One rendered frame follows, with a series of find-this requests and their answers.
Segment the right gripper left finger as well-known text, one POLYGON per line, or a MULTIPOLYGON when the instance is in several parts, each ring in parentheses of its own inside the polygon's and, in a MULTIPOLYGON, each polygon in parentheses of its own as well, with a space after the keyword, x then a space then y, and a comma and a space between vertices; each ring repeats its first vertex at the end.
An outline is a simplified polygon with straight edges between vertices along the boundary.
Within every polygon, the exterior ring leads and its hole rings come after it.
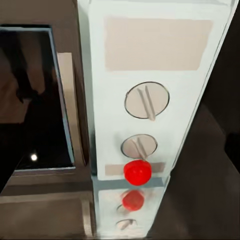
POLYGON ((0 193, 26 152, 21 133, 0 138, 0 193))

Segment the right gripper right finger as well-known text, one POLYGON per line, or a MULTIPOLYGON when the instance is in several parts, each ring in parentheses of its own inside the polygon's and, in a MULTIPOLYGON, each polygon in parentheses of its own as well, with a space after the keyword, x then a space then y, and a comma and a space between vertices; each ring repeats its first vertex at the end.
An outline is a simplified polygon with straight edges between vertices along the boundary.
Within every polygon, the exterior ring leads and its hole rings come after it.
POLYGON ((224 143, 224 152, 240 172, 240 134, 229 133, 224 143))

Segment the microwave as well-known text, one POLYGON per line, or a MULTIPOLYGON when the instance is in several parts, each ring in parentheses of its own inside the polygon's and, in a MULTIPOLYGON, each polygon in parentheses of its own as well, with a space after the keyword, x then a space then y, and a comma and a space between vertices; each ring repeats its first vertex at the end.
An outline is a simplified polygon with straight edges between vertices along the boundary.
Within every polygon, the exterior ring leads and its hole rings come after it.
POLYGON ((239 1, 0 0, 6 186, 168 177, 239 1))

